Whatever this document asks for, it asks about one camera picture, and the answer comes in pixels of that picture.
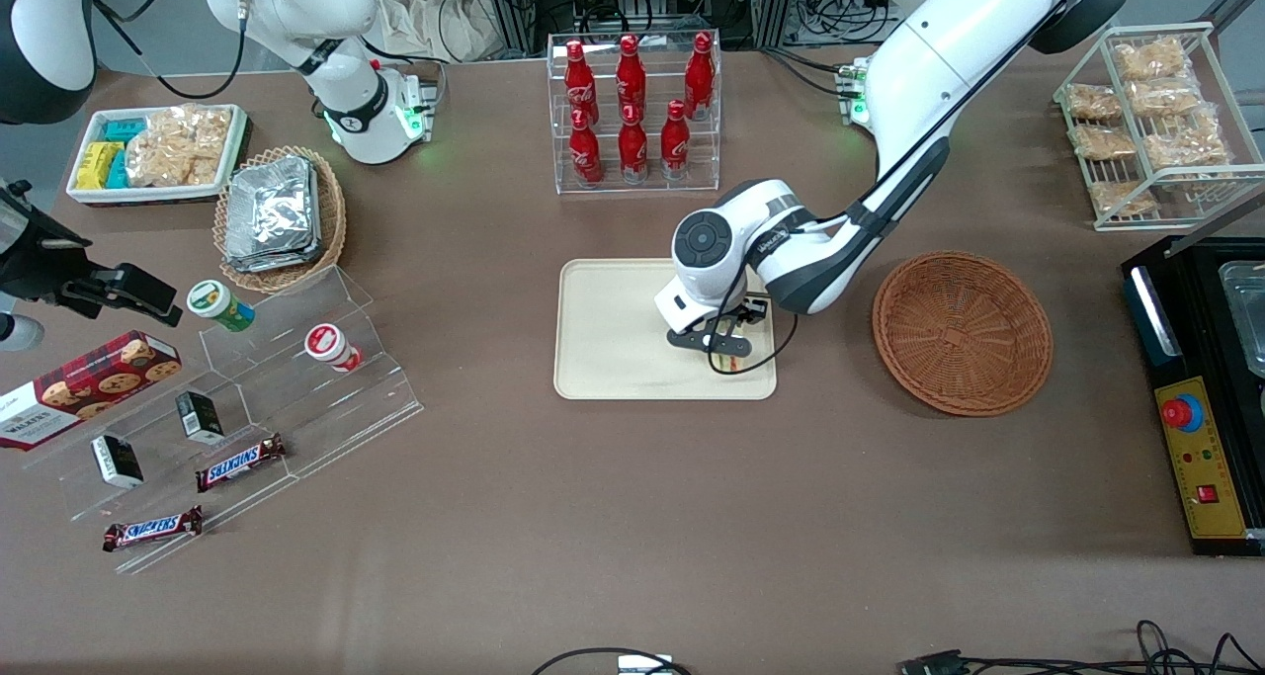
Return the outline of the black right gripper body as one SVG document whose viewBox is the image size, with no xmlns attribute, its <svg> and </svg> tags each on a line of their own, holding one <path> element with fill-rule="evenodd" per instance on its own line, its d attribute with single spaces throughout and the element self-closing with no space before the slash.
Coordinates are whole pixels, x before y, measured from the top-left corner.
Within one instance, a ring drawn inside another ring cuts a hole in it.
<svg viewBox="0 0 1265 675">
<path fill-rule="evenodd" d="M 92 241 L 29 204 L 30 191 L 28 181 L 3 183 L 1 291 L 14 300 L 59 305 L 59 283 L 91 278 L 86 248 Z"/>
</svg>

